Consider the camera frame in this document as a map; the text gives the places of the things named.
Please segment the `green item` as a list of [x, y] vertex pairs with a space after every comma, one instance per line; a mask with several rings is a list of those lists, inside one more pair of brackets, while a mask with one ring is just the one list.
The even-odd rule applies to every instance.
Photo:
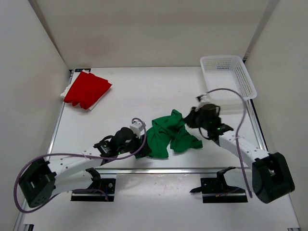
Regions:
[[152, 127], [146, 133], [147, 142], [152, 149], [148, 157], [168, 158], [167, 147], [180, 154], [189, 149], [202, 149], [203, 143], [190, 134], [185, 127], [182, 114], [173, 109], [170, 115], [152, 120]]

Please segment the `red t shirt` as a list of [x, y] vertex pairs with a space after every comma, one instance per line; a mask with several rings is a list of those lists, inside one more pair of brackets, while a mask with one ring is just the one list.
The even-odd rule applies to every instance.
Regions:
[[112, 86], [107, 79], [87, 72], [80, 72], [72, 84], [64, 102], [79, 105], [84, 110], [88, 110]]

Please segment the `white t shirt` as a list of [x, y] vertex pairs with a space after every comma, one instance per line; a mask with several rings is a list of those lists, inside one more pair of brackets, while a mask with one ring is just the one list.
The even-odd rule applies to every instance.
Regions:
[[[72, 85], [73, 85], [73, 84], [70, 83], [70, 84], [65, 88], [65, 90], [60, 94], [60, 97], [61, 97], [63, 100], [64, 100], [65, 97], [67, 96], [67, 94], [68, 94], [70, 88], [72, 87]], [[91, 106], [88, 108], [88, 110], [92, 111], [93, 108], [97, 105], [97, 103], [99, 102], [99, 100], [100, 100], [101, 98], [102, 98], [102, 97], [100, 97], [93, 105], [91, 105]]]

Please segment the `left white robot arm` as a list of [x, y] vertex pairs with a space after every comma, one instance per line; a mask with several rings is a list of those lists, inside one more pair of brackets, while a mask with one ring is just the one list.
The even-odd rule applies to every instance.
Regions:
[[138, 136], [130, 128], [123, 127], [80, 154], [37, 158], [23, 170], [18, 185], [28, 206], [38, 208], [65, 191], [87, 189], [95, 193], [101, 187], [97, 167], [121, 160], [121, 154], [127, 158], [141, 158], [151, 152], [146, 134]]

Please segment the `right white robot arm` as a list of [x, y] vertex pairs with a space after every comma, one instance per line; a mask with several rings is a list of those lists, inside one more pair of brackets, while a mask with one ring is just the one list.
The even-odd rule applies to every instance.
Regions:
[[260, 201], [268, 204], [293, 192], [295, 184], [285, 157], [279, 152], [261, 150], [239, 137], [232, 127], [221, 122], [219, 113], [219, 106], [207, 103], [192, 107], [184, 121], [190, 128], [205, 129], [207, 140], [228, 150], [251, 169], [244, 185], [249, 185]]

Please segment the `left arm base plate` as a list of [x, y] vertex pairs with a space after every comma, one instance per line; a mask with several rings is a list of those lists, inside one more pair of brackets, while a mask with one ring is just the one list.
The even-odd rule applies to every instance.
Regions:
[[115, 199], [116, 175], [101, 175], [99, 181], [91, 184], [87, 189], [73, 190], [72, 202], [113, 202]]

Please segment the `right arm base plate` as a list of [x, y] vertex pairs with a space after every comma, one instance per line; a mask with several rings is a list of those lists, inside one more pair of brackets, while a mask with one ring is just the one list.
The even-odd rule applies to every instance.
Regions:
[[242, 172], [236, 167], [227, 167], [218, 171], [215, 177], [201, 178], [201, 186], [191, 189], [190, 193], [201, 193], [203, 203], [247, 203], [245, 189], [228, 185], [226, 182], [226, 173], [232, 173], [235, 170]]

